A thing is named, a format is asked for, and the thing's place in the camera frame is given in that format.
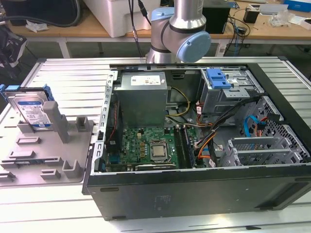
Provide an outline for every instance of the white box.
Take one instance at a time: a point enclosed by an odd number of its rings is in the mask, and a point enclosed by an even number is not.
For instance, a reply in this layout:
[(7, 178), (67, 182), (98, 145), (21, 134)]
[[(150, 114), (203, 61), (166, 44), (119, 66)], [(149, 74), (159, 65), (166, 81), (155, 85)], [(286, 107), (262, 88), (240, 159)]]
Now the white box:
[[(111, 37), (123, 36), (133, 31), (128, 0), (84, 0), (84, 2)], [(151, 20), (151, 12), (160, 7), (161, 0), (142, 0), (142, 2)], [(151, 29), (140, 12), (137, 0), (134, 0), (134, 25), (136, 30)]]
[(308, 18), (308, 19), (301, 21), (300, 26), (304, 27), (307, 30), (311, 30), (311, 19)]

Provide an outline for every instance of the white plastic bag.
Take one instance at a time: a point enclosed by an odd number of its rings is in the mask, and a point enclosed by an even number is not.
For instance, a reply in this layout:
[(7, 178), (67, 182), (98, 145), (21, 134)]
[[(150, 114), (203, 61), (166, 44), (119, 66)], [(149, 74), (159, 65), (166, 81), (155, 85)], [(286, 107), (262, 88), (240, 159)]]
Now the white plastic bag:
[(272, 15), (269, 18), (268, 23), (272, 27), (290, 25), (289, 20), (294, 16), (295, 16), (295, 14), (289, 13), (288, 10), (281, 11), (277, 15)]
[(26, 28), (28, 28), (30, 31), (33, 31), (34, 33), (37, 33), (38, 31), (46, 31), (48, 30), (48, 26), (46, 23), (32, 23), (27, 20)]

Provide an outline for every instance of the yellow wire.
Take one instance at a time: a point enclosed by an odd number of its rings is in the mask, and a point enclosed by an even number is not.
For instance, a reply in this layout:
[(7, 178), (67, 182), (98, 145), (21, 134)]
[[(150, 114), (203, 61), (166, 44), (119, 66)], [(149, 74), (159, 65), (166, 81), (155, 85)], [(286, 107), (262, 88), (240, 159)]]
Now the yellow wire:
[(171, 89), (175, 89), (176, 91), (178, 91), (183, 97), (185, 97), (185, 99), (187, 100), (187, 108), (186, 108), (186, 110), (184, 111), (184, 112), (182, 112), (182, 113), (178, 113), (178, 114), (169, 114), (169, 115), (166, 115), (167, 117), (179, 117), (179, 116), (182, 116), (182, 115), (184, 115), (184, 114), (186, 114), (188, 111), (189, 111), (189, 109), (190, 109), (190, 101), (189, 101), (189, 99), (187, 98), (187, 96), (181, 91), (181, 90), (179, 90), (178, 88), (176, 88), (176, 87), (171, 87)]

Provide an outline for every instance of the blue joint cap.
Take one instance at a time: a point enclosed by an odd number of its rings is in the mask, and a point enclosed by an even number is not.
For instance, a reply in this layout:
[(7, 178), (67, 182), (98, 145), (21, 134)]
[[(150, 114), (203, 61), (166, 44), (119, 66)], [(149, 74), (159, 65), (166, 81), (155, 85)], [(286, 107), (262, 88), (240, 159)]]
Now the blue joint cap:
[(177, 51), (177, 57), (183, 62), (197, 62), (208, 52), (210, 44), (210, 35), (207, 32), (198, 32), (183, 42)]
[(8, 102), (8, 99), (4, 96), (4, 92), (5, 91), (5, 85), (1, 84), (0, 85), (0, 94), (2, 95), (2, 97), (4, 98), (5, 102)]
[(174, 15), (174, 7), (161, 7), (152, 11), (151, 21), (170, 18)]
[(18, 91), (20, 88), (20, 85), (11, 85), (11, 86), (8, 86), (5, 91)]
[(51, 91), (51, 88), (48, 86), (48, 85), (44, 85), (43, 86), (43, 89), (48, 93), (48, 100), (49, 101), (54, 101), (54, 97), (53, 97), (53, 95), (52, 95), (52, 91)]
[(214, 89), (230, 89), (231, 84), (228, 83), (224, 73), (220, 69), (206, 69), (206, 74), (212, 88)]

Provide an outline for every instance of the green circuit board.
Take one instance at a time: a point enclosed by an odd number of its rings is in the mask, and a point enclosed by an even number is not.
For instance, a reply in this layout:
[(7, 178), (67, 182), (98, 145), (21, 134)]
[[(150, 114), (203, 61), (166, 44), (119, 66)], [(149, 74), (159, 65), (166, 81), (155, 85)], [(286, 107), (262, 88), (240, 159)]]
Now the green circuit board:
[[(187, 129), (188, 135), (192, 142), (197, 141), (196, 131), (194, 128)], [(149, 164), (154, 163), (150, 156), (150, 145), (154, 142), (165, 141), (167, 144), (168, 160), (178, 166), (177, 152), (173, 128), (141, 128), (141, 129), (124, 129), (122, 140), (121, 164)]]

